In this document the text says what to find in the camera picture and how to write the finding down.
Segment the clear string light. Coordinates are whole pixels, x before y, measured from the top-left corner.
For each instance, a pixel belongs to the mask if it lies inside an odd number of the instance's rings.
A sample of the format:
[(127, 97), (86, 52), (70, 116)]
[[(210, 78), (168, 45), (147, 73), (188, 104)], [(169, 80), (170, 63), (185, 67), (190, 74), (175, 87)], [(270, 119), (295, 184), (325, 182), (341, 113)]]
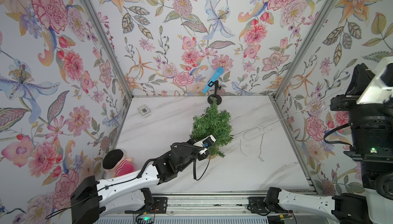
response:
[[(331, 95), (322, 98), (322, 99), (320, 100), (320, 102), (325, 101), (327, 98), (330, 98), (330, 97), (332, 97), (333, 95), (338, 94), (338, 93), (340, 93), (340, 92), (343, 91), (343, 90), (344, 90), (344, 88), (339, 89), (339, 90), (336, 91), (335, 93), (332, 93)], [(243, 135), (242, 135), (243, 137), (242, 137), (242, 138), (240, 139), (240, 141), (239, 141), (239, 148), (240, 148), (240, 151), (241, 151), (241, 154), (242, 154), (242, 155), (247, 156), (247, 157), (255, 157), (255, 158), (258, 158), (261, 162), (264, 162), (265, 159), (264, 159), (261, 155), (262, 155), (262, 153), (263, 153), (263, 142), (264, 142), (265, 133), (266, 133), (266, 132), (269, 133), (269, 132), (271, 131), (271, 129), (272, 129), (271, 126), (272, 126), (272, 125), (278, 124), (278, 123), (280, 123), (280, 122), (286, 120), (287, 118), (289, 118), (290, 115), (295, 115), (295, 114), (297, 114), (297, 113), (304, 113), (305, 111), (310, 111), (310, 110), (311, 110), (311, 105), (307, 105), (307, 106), (305, 106), (305, 107), (302, 108), (302, 109), (298, 108), (299, 110), (297, 110), (297, 111), (296, 111), (295, 113), (293, 113), (293, 114), (288, 113), (288, 114), (285, 115), (285, 114), (282, 113), (282, 110), (281, 110), (280, 108), (277, 108), (277, 107), (276, 107), (276, 106), (278, 106), (278, 103), (274, 100), (274, 98), (273, 98), (272, 96), (260, 96), (260, 97), (268, 97), (268, 98), (270, 99), (270, 103), (269, 103), (269, 104), (275, 109), (275, 110), (274, 110), (274, 111), (275, 111), (275, 114), (276, 114), (275, 116), (278, 117), (277, 120), (274, 121), (274, 122), (270, 122), (269, 124), (268, 124), (268, 123), (266, 123), (266, 124), (260, 123), (260, 124), (258, 124), (257, 127), (253, 127), (253, 128), (251, 128), (251, 129), (247, 129), (247, 130), (245, 130), (245, 131), (243, 131), (243, 132), (240, 132), (240, 133), (238, 133), (238, 134), (236, 134), (236, 135), (243, 134)], [(203, 117), (206, 116), (206, 115), (207, 115), (207, 114), (204, 113), (204, 114), (202, 114), (202, 115), (196, 115), (196, 116), (194, 116), (194, 118), (193, 118), (193, 120), (194, 120), (194, 121), (193, 121), (193, 128), (191, 129), (191, 135), (192, 135), (192, 133), (194, 133), (194, 129), (195, 129), (194, 123), (195, 123), (197, 120), (200, 120), (200, 119), (204, 120)], [(243, 148), (242, 148), (242, 143), (243, 143), (243, 142), (246, 142), (246, 144), (244, 144), (244, 146), (246, 146), (246, 145), (250, 146), (250, 145), (251, 145), (251, 139), (247, 139), (247, 138), (246, 138), (246, 135), (247, 135), (247, 133), (249, 133), (249, 132), (255, 133), (255, 135), (252, 137), (253, 139), (254, 139), (254, 138), (259, 138), (259, 137), (261, 137), (261, 138), (260, 138), (260, 139), (261, 139), (261, 142), (260, 142), (260, 145), (259, 145), (259, 155), (258, 155), (258, 156), (251, 156), (251, 155), (245, 154), (244, 151), (243, 151)], [(213, 146), (211, 146), (210, 149), (208, 149), (208, 152), (209, 152), (210, 154), (211, 154), (212, 148), (213, 148)]]

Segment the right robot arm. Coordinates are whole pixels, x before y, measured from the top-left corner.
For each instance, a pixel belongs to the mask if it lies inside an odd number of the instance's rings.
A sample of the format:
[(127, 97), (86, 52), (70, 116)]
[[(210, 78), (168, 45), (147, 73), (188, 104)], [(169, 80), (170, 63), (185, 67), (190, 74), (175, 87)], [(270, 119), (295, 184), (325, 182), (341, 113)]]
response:
[(349, 114), (353, 144), (346, 155), (359, 162), (365, 196), (343, 193), (312, 196), (271, 187), (264, 200), (269, 212), (304, 211), (340, 224), (390, 224), (393, 221), (393, 59), (375, 70), (354, 68), (344, 95), (331, 100), (332, 111)]

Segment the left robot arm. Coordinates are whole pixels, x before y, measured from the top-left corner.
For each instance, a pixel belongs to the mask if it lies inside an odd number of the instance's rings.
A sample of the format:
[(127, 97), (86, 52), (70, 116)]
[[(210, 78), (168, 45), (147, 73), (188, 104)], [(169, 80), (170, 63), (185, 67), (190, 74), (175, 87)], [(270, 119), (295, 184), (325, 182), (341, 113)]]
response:
[(141, 170), (111, 179), (90, 176), (82, 181), (70, 197), (71, 205), (46, 216), (51, 219), (71, 210), (72, 223), (92, 224), (100, 217), (119, 211), (144, 213), (151, 209), (151, 188), (175, 179), (189, 165), (206, 159), (215, 144), (214, 136), (200, 141), (173, 143), (170, 151), (145, 162)]

